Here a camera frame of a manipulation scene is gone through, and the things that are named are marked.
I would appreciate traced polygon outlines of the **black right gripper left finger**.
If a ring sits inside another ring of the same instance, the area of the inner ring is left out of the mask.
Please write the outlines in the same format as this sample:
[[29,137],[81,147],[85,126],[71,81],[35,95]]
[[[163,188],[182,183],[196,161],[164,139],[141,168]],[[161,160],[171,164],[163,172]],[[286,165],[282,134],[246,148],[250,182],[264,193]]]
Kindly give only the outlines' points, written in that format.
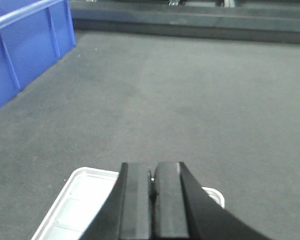
[[152,180],[144,163],[122,163],[117,181],[81,240],[149,240]]

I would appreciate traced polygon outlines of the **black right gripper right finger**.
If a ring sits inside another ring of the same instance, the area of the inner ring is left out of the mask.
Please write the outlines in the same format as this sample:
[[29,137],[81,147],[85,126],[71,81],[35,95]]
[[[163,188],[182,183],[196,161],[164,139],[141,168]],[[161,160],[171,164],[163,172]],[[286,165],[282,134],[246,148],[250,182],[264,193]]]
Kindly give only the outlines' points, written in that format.
[[222,208],[183,162],[160,162],[154,174],[156,240],[266,240]]

